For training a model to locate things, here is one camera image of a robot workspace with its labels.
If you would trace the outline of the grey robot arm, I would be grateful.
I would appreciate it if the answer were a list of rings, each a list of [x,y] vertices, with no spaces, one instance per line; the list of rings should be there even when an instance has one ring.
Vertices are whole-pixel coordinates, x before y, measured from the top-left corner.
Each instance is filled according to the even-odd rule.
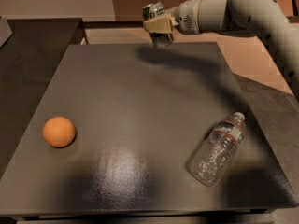
[[[174,30],[183,35],[214,32],[258,37],[299,98],[299,29],[284,15],[277,0],[188,0],[169,9],[156,2],[143,7],[143,19],[156,48],[171,45]]]

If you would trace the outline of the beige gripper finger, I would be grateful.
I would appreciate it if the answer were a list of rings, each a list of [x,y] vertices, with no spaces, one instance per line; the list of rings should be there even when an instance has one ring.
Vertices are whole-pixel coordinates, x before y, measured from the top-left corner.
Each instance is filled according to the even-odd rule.
[[[150,34],[171,34],[176,26],[178,23],[175,18],[168,15],[143,21],[144,29]]]

